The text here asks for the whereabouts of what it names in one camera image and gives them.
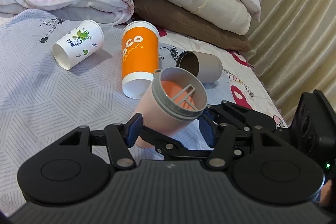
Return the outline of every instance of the gray cup lid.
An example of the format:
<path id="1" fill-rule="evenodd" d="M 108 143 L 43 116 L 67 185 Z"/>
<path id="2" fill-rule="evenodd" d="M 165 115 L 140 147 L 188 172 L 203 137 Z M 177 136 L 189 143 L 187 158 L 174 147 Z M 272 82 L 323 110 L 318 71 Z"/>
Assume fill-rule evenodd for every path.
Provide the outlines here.
<path id="1" fill-rule="evenodd" d="M 179 85 L 183 91 L 187 91 L 187 95 L 179 102 L 175 102 L 175 97 L 170 98 L 164 90 L 162 81 L 171 81 Z M 152 94 L 157 104 L 170 116 L 182 120 L 192 121 L 198 118 L 207 105 L 207 94 L 203 84 L 190 72 L 177 67 L 165 68 L 162 71 L 154 73 L 152 81 Z M 192 103 L 187 101 L 188 97 L 192 97 Z M 186 102 L 191 109 L 181 107 L 180 104 Z"/>

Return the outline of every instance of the orange paper cup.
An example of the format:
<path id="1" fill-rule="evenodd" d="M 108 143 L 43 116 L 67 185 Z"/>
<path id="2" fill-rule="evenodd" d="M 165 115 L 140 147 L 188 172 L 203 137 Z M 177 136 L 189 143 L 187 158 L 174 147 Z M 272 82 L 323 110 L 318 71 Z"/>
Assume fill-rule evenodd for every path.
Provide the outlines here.
<path id="1" fill-rule="evenodd" d="M 124 28 L 121 62 L 123 93 L 141 99 L 159 68 L 159 32 L 154 25 L 139 20 Z"/>

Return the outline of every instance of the black device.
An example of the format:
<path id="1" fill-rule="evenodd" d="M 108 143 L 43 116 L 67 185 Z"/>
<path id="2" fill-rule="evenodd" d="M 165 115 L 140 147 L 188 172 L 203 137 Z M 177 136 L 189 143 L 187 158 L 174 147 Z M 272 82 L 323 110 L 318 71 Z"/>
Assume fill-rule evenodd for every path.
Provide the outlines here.
<path id="1" fill-rule="evenodd" d="M 335 174 L 336 115 L 321 91 L 303 93 L 289 128 L 222 101 L 199 129 L 213 150 L 189 150 L 143 126 L 137 113 L 104 130 L 79 126 L 27 160 L 17 181 L 27 200 L 13 224 L 329 223 L 313 200 Z M 164 161 L 137 167 L 138 136 Z M 92 154 L 107 147 L 110 164 Z"/>

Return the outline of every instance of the pink cup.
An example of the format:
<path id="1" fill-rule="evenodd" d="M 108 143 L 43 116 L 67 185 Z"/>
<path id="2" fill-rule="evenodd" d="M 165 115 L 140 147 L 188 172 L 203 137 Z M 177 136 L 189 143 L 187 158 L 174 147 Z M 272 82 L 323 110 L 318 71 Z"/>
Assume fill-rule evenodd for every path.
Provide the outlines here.
<path id="1" fill-rule="evenodd" d="M 190 72 L 170 67 L 154 73 L 134 114 L 142 114 L 145 126 L 172 136 L 198 118 L 206 105 L 202 83 Z M 136 144 L 142 148 L 152 147 L 140 137 Z"/>

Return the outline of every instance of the curtain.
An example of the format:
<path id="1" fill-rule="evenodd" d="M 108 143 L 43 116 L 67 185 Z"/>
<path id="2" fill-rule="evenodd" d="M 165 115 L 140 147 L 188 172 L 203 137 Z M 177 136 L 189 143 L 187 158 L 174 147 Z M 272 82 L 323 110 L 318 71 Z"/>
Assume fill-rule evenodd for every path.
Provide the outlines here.
<path id="1" fill-rule="evenodd" d="M 289 122 L 302 92 L 322 90 L 336 110 L 336 0 L 262 0 L 246 54 Z"/>

